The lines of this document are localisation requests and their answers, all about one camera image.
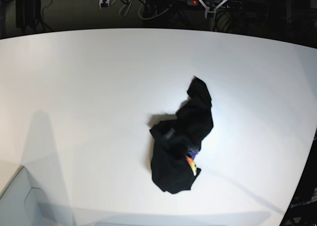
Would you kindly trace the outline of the black printed t-shirt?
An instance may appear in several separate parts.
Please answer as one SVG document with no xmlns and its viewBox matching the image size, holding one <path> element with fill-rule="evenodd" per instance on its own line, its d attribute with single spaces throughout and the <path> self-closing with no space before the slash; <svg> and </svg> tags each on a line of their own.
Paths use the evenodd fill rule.
<svg viewBox="0 0 317 226">
<path fill-rule="evenodd" d="M 171 194 L 191 189 L 201 173 L 194 159 L 213 129 L 211 96 L 206 83 L 194 77 L 187 95 L 188 100 L 174 119 L 161 120 L 150 129 L 154 140 L 152 181 L 161 191 Z"/>
</svg>

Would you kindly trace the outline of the black device on floor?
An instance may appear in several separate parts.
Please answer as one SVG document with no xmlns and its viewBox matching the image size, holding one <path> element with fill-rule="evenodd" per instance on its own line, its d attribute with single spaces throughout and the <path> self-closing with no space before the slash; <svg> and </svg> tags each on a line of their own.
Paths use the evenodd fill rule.
<svg viewBox="0 0 317 226">
<path fill-rule="evenodd" d="M 41 0 L 16 0 L 15 21 L 17 28 L 34 28 L 41 19 Z"/>
</svg>

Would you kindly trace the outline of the grey plastic bin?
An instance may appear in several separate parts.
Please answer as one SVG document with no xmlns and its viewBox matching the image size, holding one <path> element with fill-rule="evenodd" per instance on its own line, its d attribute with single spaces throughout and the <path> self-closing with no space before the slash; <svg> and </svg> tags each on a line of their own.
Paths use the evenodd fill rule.
<svg viewBox="0 0 317 226">
<path fill-rule="evenodd" d="M 21 168 L 0 197 L 2 226 L 41 226 L 42 214 L 27 171 Z"/>
</svg>

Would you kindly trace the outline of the black power strip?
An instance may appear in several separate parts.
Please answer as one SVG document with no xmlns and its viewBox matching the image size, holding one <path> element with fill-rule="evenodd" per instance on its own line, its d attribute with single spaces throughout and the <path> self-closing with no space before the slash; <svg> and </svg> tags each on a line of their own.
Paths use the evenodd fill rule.
<svg viewBox="0 0 317 226">
<path fill-rule="evenodd" d="M 224 0 L 203 0 L 205 6 L 210 8 L 216 8 L 222 1 Z M 203 7 L 203 4 L 198 0 L 186 0 L 188 5 L 197 6 L 200 5 Z M 241 9 L 242 3 L 237 0 L 226 0 L 226 2 L 221 6 L 221 8 L 229 8 L 229 9 Z"/>
</svg>

